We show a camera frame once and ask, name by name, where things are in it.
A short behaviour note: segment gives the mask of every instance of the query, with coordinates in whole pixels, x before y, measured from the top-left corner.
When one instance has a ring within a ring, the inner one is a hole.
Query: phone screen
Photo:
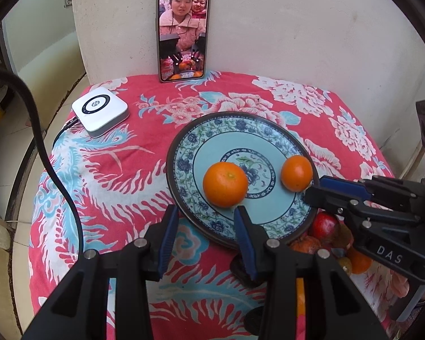
[[[206,59],[210,0],[158,0],[161,81],[201,78]]]

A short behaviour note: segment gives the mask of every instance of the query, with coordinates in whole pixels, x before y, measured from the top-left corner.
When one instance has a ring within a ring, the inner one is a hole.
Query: tablecloth
[[[129,106],[129,118],[100,138],[82,125],[66,131],[50,156],[83,223],[85,249],[121,249],[145,235],[173,203],[165,159],[172,139],[190,121],[217,111],[242,111],[288,129],[308,150],[318,174],[349,180],[391,176],[358,119],[333,92],[234,73],[207,72],[201,80],[158,82],[133,76],[100,83]],[[264,288],[245,289],[229,271],[235,255],[182,218],[166,275],[148,282],[155,340],[255,339],[243,316],[263,303]],[[44,171],[34,199],[30,233],[30,292],[35,312],[77,257],[71,211]],[[374,262],[352,275],[382,323],[392,299],[388,269]],[[114,337],[114,291],[109,289],[107,333]]]

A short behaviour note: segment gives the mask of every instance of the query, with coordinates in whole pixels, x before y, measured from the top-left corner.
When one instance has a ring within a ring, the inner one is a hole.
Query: plate
[[[263,226],[270,238],[289,243],[304,233],[316,214],[304,202],[303,193],[292,193],[281,183],[282,165],[295,154],[310,161],[317,184],[312,159],[287,130],[252,114],[208,114],[189,123],[173,140],[167,155],[167,181],[177,206],[198,229],[217,243],[237,248],[234,209],[210,204],[202,187],[212,164],[237,164],[249,181],[241,204],[250,219]]]

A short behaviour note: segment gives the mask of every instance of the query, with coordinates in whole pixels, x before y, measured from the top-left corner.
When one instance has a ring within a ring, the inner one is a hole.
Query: white router
[[[103,87],[74,101],[73,111],[93,138],[105,134],[129,116],[127,103]]]

